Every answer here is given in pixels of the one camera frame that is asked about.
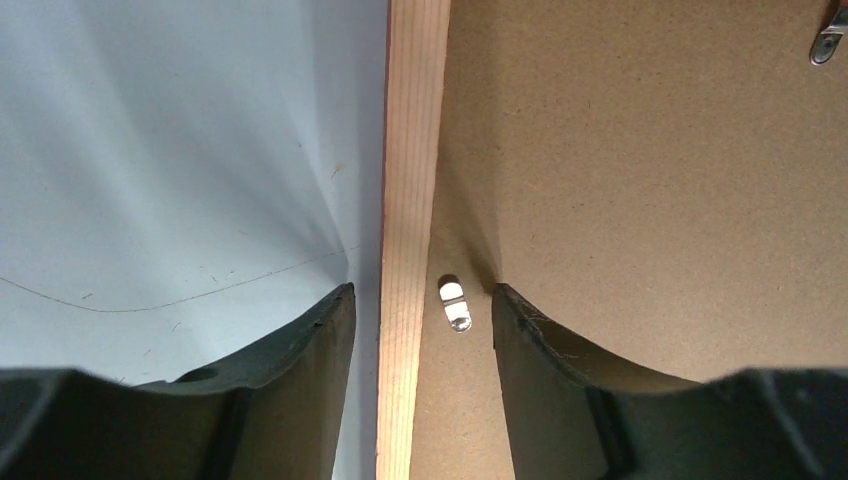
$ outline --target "small hole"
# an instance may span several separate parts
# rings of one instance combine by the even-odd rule
[[[210,378],[214,378],[218,375],[218,371],[212,367],[200,367],[196,370],[192,370],[182,377],[176,379],[174,383],[190,383],[190,382],[199,382],[201,380],[209,380]]]

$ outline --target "curved scratch line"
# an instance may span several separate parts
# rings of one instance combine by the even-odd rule
[[[206,297],[206,296],[209,296],[209,295],[213,295],[213,294],[215,294],[215,293],[220,293],[220,292],[223,292],[224,290],[229,290],[229,289],[231,289],[231,288],[236,288],[236,287],[240,287],[240,286],[242,286],[242,285],[247,285],[248,283],[253,283],[253,282],[257,281],[257,280],[262,280],[263,278],[268,278],[268,277],[271,277],[271,276],[277,275],[277,274],[279,274],[279,273],[283,273],[283,272],[286,272],[286,271],[288,271],[288,270],[292,270],[292,269],[294,269],[294,268],[302,267],[302,266],[304,266],[304,265],[307,265],[307,264],[310,264],[310,263],[313,263],[313,262],[317,262],[317,261],[319,261],[319,260],[323,260],[323,259],[325,259],[325,258],[329,258],[329,257],[332,257],[332,256],[334,256],[334,255],[338,255],[338,254],[340,254],[340,253],[348,252],[348,251],[350,251],[350,250],[356,250],[357,248],[359,248],[359,246],[351,247],[351,248],[347,248],[347,249],[343,249],[343,250],[339,250],[338,252],[328,253],[327,255],[322,255],[322,256],[320,256],[320,257],[315,257],[315,258],[311,258],[311,259],[309,259],[309,260],[306,260],[306,261],[304,261],[304,262],[300,262],[300,263],[298,263],[297,265],[291,265],[291,266],[286,267],[286,268],[281,268],[281,269],[279,269],[279,270],[274,270],[273,272],[268,272],[268,273],[266,273],[266,274],[264,274],[264,275],[260,275],[260,276],[255,277],[255,278],[251,278],[250,280],[244,280],[244,281],[242,281],[242,282],[234,283],[234,284],[232,284],[232,285],[228,285],[228,286],[226,286],[226,287],[222,287],[222,288],[219,288],[219,289],[217,289],[217,290],[212,290],[212,291],[209,291],[209,292],[206,292],[206,293],[201,293],[201,294],[199,294],[199,295],[194,295],[194,296],[191,296],[191,297],[181,298],[181,299],[179,299],[179,300],[174,300],[173,302],[163,303],[162,305],[156,305],[156,306],[154,306],[154,307],[147,307],[147,308],[130,308],[130,309],[127,309],[127,310],[101,310],[101,309],[99,309],[99,308],[91,308],[91,307],[86,307],[86,306],[84,306],[84,305],[77,305],[76,303],[66,302],[65,300],[61,300],[61,299],[58,299],[58,298],[51,297],[51,296],[49,296],[49,295],[45,295],[45,294],[43,294],[43,293],[41,293],[41,292],[37,292],[37,291],[35,291],[35,290],[31,289],[31,288],[27,288],[27,287],[25,287],[25,286],[23,286],[23,285],[21,285],[21,284],[19,284],[19,283],[13,282],[12,280],[9,280],[8,278],[0,277],[0,281],[3,281],[3,282],[5,282],[5,283],[8,283],[9,285],[11,285],[11,286],[13,286],[13,287],[20,288],[21,290],[24,290],[24,291],[26,291],[26,292],[29,292],[29,293],[31,293],[31,294],[33,294],[33,295],[35,295],[35,296],[41,297],[41,298],[43,298],[43,299],[45,299],[45,300],[50,300],[51,302],[61,303],[62,305],[65,305],[65,306],[68,306],[68,307],[78,308],[78,309],[80,309],[80,310],[86,310],[86,311],[89,311],[89,312],[95,312],[95,313],[138,313],[138,312],[149,312],[149,311],[151,311],[151,310],[158,310],[158,309],[160,309],[160,308],[172,307],[172,306],[174,306],[174,305],[179,305],[180,303],[185,303],[185,302],[188,302],[188,301],[191,301],[191,300],[196,300],[196,299],[198,299],[198,298],[203,298],[203,297]]]

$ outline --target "metal clip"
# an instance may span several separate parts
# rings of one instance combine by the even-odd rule
[[[818,34],[813,43],[810,62],[813,65],[821,65],[830,60],[845,33],[848,33],[848,0],[840,0],[839,8],[830,24]]]

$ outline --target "wooden strip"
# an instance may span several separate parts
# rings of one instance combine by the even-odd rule
[[[450,0],[391,0],[377,478],[409,478]]]

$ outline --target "brown cardboard surface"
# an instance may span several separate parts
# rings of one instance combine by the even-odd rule
[[[495,279],[694,380],[848,365],[848,45],[807,58],[826,6],[453,0],[412,478],[513,476]]]

